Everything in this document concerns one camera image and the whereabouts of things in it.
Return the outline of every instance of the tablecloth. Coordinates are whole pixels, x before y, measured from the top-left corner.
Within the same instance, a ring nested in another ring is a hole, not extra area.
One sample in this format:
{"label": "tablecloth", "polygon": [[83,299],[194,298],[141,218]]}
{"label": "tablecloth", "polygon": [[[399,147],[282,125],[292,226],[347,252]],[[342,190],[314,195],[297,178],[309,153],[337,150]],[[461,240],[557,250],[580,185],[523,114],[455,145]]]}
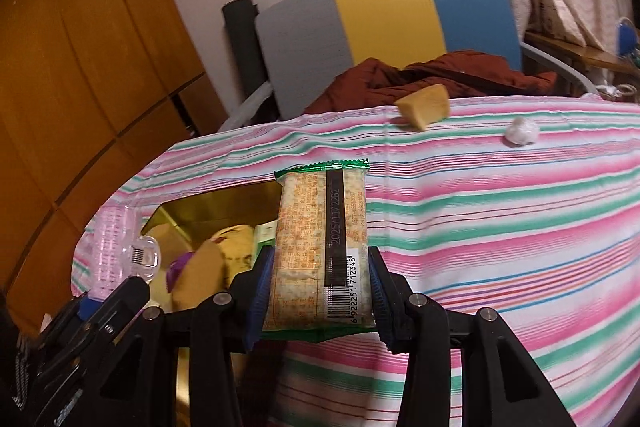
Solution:
{"label": "tablecloth", "polygon": [[[512,148],[516,116],[541,129]],[[496,308],[578,426],[602,427],[640,375],[640,108],[571,98],[451,101],[419,133],[394,107],[301,116],[178,143],[110,203],[165,201],[268,180],[294,164],[368,158],[369,244],[445,307]],[[72,290],[89,286],[90,223]],[[389,425],[407,358],[377,333],[289,343],[275,425]],[[461,416],[452,357],[452,425]]]}

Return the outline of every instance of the snack package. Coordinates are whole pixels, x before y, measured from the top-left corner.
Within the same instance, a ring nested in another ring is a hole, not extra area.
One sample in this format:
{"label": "snack package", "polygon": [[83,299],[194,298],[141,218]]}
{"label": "snack package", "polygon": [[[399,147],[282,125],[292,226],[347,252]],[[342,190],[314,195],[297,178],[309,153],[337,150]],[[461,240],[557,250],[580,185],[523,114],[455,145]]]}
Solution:
{"label": "snack package", "polygon": [[366,160],[339,160],[276,172],[283,185],[264,331],[324,340],[367,331],[371,311],[364,176]]}

